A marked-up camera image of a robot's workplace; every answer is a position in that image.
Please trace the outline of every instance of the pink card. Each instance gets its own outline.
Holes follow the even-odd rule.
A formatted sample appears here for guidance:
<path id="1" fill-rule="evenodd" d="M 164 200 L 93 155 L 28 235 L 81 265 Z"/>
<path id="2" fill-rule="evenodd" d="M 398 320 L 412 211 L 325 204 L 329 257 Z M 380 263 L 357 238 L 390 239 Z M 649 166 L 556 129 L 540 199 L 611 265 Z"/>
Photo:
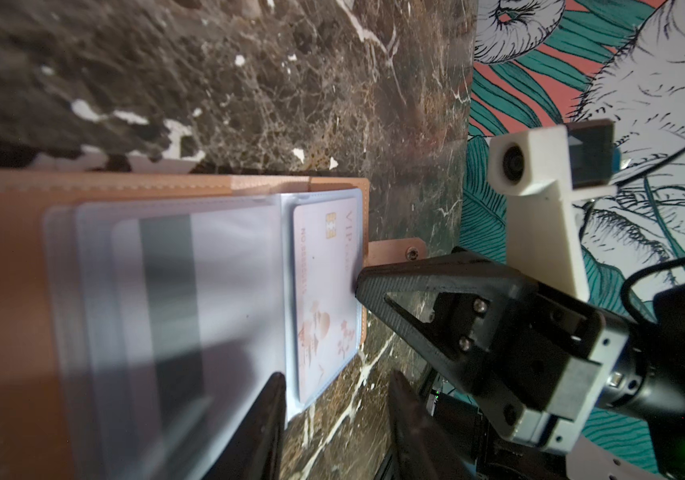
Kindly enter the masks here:
<path id="1" fill-rule="evenodd" d="M 294 210 L 299 399 L 306 403 L 357 350 L 361 311 L 354 284 L 361 219 L 355 198 Z"/>

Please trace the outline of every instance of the screw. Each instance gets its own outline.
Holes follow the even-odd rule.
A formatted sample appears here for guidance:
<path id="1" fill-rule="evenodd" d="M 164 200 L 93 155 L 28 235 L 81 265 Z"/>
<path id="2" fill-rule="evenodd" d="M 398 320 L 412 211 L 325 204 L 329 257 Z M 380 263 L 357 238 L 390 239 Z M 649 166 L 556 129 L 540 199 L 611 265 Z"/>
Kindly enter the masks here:
<path id="1" fill-rule="evenodd" d="M 406 260 L 409 260 L 410 262 L 415 261 L 419 256 L 420 252 L 417 250 L 416 246 L 410 246 L 409 249 L 406 250 Z"/>
<path id="2" fill-rule="evenodd" d="M 550 319 L 556 323 L 561 323 L 563 321 L 563 312 L 561 310 L 551 310 Z"/>
<path id="3" fill-rule="evenodd" d="M 619 384 L 622 383 L 624 377 L 625 377 L 625 375 L 623 375 L 620 372 L 612 372 L 612 374 L 609 375 L 609 380 L 607 383 L 613 389 L 618 389 Z"/>
<path id="4" fill-rule="evenodd" d="M 473 310 L 475 310 L 476 313 L 485 313 L 487 308 L 489 308 L 489 305 L 484 302 L 482 298 L 477 298 L 473 302 Z"/>
<path id="5" fill-rule="evenodd" d="M 473 342 L 471 341 L 471 339 L 467 338 L 466 336 L 460 337 L 460 350 L 466 352 L 469 351 L 472 346 Z"/>

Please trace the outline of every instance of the card holder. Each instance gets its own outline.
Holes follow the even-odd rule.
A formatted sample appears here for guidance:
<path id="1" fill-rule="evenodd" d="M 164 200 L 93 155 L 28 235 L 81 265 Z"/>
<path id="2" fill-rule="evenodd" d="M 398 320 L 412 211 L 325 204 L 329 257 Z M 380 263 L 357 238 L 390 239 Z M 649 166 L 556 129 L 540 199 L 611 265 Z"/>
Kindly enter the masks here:
<path id="1" fill-rule="evenodd" d="M 287 376 L 289 418 L 316 400 L 355 349 L 300 395 L 292 215 L 344 199 L 360 220 L 358 189 L 48 213 L 52 310 L 71 436 L 82 438 L 80 477 L 200 478 L 274 371 Z M 360 225 L 354 243 L 360 269 Z M 360 318 L 355 302 L 354 345 Z"/>

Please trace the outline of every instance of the card chip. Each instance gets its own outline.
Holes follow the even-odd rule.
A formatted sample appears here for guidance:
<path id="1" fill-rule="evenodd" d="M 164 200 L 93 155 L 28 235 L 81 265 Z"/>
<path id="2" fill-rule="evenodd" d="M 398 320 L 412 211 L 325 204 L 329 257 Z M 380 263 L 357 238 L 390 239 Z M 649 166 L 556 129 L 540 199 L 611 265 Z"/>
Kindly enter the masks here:
<path id="1" fill-rule="evenodd" d="M 337 214 L 326 215 L 326 238 L 337 236 Z"/>

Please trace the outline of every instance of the marble surface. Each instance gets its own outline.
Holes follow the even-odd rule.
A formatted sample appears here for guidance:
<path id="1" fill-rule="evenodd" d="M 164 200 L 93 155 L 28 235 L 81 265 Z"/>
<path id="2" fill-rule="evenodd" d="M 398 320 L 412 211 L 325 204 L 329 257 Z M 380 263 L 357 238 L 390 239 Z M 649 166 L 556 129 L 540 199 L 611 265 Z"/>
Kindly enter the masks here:
<path id="1" fill-rule="evenodd" d="M 371 240 L 457 241 L 476 0 L 0 0 L 0 166 L 371 180 Z M 414 299 L 417 309 L 430 308 Z M 370 478 L 387 378 L 425 362 L 370 318 L 290 422 L 283 478 Z"/>

